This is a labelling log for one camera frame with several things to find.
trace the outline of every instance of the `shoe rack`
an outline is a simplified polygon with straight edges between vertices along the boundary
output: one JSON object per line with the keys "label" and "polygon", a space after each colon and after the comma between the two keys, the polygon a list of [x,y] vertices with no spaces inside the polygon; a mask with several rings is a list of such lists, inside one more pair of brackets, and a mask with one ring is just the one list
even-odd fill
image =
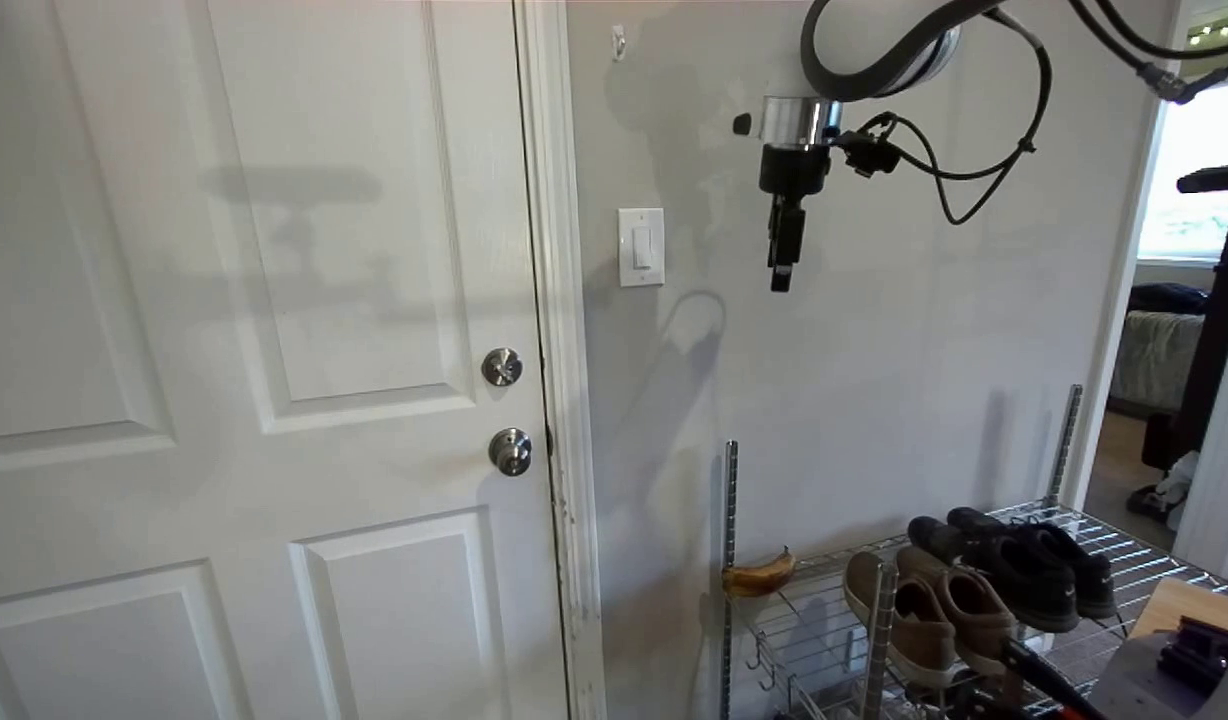
{"label": "shoe rack", "polygon": [[[1140,607],[1161,581],[1183,581],[1206,591],[1228,583],[1155,553],[1110,524],[1061,511],[1045,503],[1019,503],[992,511],[1007,524],[1045,519],[1061,524],[1089,553],[1110,559],[1120,621],[1093,622],[1081,621],[1072,631],[1027,631],[1027,648],[1067,677],[1074,688],[1093,688],[1109,656],[1120,648]],[[904,538],[879,538],[868,553],[890,555]],[[904,688],[886,664],[879,631],[886,622],[884,603],[874,603],[872,628],[864,628],[844,600],[844,564],[859,546],[813,555],[799,564],[796,581],[758,600],[731,600],[727,607],[727,648],[731,671],[722,692],[722,710],[745,717],[807,717],[807,720],[904,720],[904,717],[963,717],[955,700],[980,692],[980,678],[963,678],[951,692],[929,697]],[[1046,703],[1038,697],[1023,700],[1023,717],[1038,717]]]}

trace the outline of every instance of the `wire shelf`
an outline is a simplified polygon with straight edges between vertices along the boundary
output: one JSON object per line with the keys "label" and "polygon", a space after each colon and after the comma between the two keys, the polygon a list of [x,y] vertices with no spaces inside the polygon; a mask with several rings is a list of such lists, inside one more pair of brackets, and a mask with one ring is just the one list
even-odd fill
{"label": "wire shelf", "polygon": [[[1219,575],[1178,564],[1094,514],[1037,503],[1004,509],[994,514],[1007,524],[1061,524],[1089,553],[1110,559],[1120,603],[1115,622],[1081,621],[1081,628],[1061,634],[1027,631],[1027,645],[1083,692],[1093,692],[1099,669],[1110,661],[1161,581],[1183,581],[1228,595]],[[890,555],[899,542],[904,538],[884,538],[874,546],[879,555]],[[731,688],[731,717],[946,717],[945,697],[899,688],[884,669],[884,692],[868,697],[868,628],[844,600],[844,564],[852,553],[813,555],[777,595],[735,603],[735,661],[745,664],[745,684]]]}

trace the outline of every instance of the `white wall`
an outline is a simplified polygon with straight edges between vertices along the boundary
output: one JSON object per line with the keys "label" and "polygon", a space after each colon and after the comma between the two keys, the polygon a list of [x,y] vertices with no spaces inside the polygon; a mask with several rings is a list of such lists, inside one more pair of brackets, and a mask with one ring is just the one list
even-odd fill
{"label": "white wall", "polygon": [[[1038,497],[1067,382],[1089,382],[1149,94],[1067,5],[1007,5],[1057,55],[1038,152],[968,226],[914,171],[834,167],[790,295],[766,292],[758,148],[727,120],[799,87],[803,0],[574,0],[570,81],[613,717],[705,717],[719,439],[745,445],[741,555]],[[630,50],[613,64],[613,23]],[[1037,67],[973,28],[894,100],[946,165],[1015,145]],[[614,208],[667,217],[667,287],[614,287]]]}

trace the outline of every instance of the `floor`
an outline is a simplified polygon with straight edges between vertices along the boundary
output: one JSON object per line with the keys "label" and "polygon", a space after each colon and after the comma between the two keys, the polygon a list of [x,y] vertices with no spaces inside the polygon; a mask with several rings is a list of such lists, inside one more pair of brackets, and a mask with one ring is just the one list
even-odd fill
{"label": "floor", "polygon": [[1120,530],[1167,553],[1172,546],[1167,529],[1128,511],[1128,497],[1136,489],[1165,479],[1161,467],[1140,463],[1140,439],[1143,439],[1143,419],[1105,413],[1083,509],[1115,524]]}

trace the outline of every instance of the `light switch plate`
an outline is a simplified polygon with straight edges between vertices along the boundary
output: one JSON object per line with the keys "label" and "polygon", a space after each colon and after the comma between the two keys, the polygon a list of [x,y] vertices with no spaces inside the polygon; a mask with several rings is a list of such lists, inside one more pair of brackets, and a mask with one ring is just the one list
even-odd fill
{"label": "light switch plate", "polygon": [[665,283],[665,208],[618,208],[618,287]]}

